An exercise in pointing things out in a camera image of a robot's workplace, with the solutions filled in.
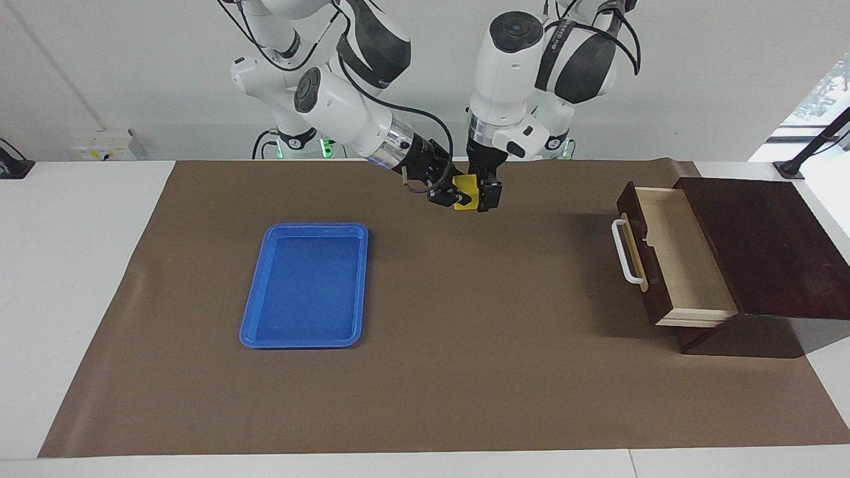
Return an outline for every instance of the blue tray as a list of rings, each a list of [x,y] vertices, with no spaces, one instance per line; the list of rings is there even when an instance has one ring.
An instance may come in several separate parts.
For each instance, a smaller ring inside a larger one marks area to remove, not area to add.
[[[266,231],[239,339],[252,349],[348,347],[360,338],[369,231],[278,224]]]

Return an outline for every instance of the brown table covering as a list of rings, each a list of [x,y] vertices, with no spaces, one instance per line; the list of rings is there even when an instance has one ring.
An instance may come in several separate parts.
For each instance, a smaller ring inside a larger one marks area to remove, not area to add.
[[[502,205],[478,214],[363,162],[178,163],[39,456],[850,442],[808,360],[683,356],[623,280],[618,195],[693,164],[499,172]],[[240,344],[280,222],[369,228],[352,348]]]

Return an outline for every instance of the drawer handle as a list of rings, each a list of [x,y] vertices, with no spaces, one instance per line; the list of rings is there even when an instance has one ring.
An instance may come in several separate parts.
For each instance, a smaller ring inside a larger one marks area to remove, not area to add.
[[[631,284],[643,284],[646,282],[642,277],[635,277],[629,270],[629,259],[626,257],[626,250],[623,248],[623,241],[620,239],[620,226],[628,225],[625,219],[615,219],[611,223],[611,233],[614,235],[614,244],[617,246],[617,254],[620,256],[620,267],[623,268],[623,276]]]

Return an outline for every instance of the white table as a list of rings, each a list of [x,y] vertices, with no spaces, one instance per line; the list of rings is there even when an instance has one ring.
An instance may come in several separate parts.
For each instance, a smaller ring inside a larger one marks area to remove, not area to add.
[[[26,180],[0,182],[0,476],[815,478],[850,470],[850,446],[36,459],[172,167],[43,162]],[[704,176],[779,179],[764,163],[698,168]],[[847,178],[818,174],[814,192],[795,184],[850,262],[850,238],[832,217],[850,230]],[[831,201],[827,211],[815,193],[847,201]],[[809,360],[850,423],[850,340]]]

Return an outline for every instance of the yellow object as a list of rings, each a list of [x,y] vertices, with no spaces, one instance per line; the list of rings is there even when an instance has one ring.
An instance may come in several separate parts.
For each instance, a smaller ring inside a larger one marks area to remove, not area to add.
[[[455,203],[456,211],[477,211],[478,210],[478,177],[475,174],[464,174],[463,176],[455,176],[451,179],[460,192],[472,197],[472,201],[466,206],[461,203]]]

